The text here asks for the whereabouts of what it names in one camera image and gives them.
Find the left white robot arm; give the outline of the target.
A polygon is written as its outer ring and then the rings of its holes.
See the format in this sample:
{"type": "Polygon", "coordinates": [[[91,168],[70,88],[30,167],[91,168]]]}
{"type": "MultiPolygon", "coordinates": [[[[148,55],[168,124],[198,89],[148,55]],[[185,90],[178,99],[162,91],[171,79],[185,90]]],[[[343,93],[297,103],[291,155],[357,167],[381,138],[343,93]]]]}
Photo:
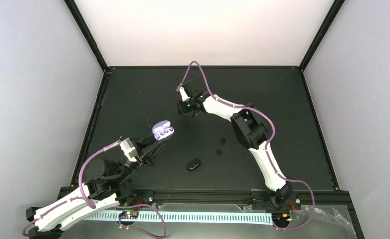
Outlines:
{"type": "Polygon", "coordinates": [[[92,154],[81,166],[77,187],[54,203],[26,210],[29,221],[22,235],[30,239],[58,239],[74,224],[109,208],[134,216],[149,203],[135,192],[130,175],[152,166],[169,137],[160,134],[118,140],[92,154]]]}

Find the lavender earbud charging case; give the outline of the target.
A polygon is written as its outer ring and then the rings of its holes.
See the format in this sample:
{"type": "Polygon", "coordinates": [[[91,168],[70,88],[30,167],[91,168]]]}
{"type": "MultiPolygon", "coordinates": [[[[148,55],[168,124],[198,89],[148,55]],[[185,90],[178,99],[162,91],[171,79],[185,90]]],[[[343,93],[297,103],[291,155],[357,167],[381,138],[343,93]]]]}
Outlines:
{"type": "Polygon", "coordinates": [[[152,134],[157,141],[166,139],[174,134],[165,134],[165,130],[171,126],[171,122],[168,120],[161,121],[152,127],[152,134]]]}

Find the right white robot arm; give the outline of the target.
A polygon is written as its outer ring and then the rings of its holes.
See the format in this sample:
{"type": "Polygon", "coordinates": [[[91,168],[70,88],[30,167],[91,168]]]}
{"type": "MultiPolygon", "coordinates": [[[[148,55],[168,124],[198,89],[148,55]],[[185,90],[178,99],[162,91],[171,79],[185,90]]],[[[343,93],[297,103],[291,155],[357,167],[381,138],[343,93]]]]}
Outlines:
{"type": "Polygon", "coordinates": [[[178,114],[206,112],[231,122],[239,144],[247,149],[256,160],[270,190],[266,201],[274,209],[285,205],[292,194],[292,186],[280,170],[268,142],[266,119],[253,110],[254,106],[236,104],[209,92],[192,90],[189,83],[179,84],[176,92],[181,96],[178,101],[178,114]]]}

